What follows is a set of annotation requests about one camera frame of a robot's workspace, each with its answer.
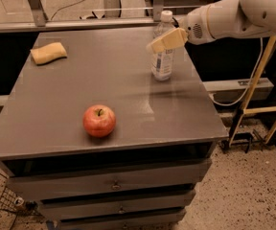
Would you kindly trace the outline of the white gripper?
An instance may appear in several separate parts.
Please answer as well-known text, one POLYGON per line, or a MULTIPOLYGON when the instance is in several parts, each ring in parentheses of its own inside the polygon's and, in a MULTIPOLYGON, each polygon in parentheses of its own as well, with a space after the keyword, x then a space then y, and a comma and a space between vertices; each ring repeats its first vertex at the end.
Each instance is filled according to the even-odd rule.
POLYGON ((170 29, 155 38, 146 47, 151 54, 182 47, 187 42, 200 45, 213 42, 208 25, 208 10, 210 6, 202 6, 190 11, 178 23, 180 28, 170 29))

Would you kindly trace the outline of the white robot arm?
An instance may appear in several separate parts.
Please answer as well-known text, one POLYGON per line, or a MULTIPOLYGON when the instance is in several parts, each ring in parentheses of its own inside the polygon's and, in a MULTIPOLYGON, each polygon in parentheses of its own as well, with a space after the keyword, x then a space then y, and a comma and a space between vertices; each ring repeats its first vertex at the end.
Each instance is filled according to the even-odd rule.
POLYGON ((220 0, 190 11, 178 27, 156 37, 147 50, 160 53, 226 37, 259 38, 276 35, 276 0, 220 0))

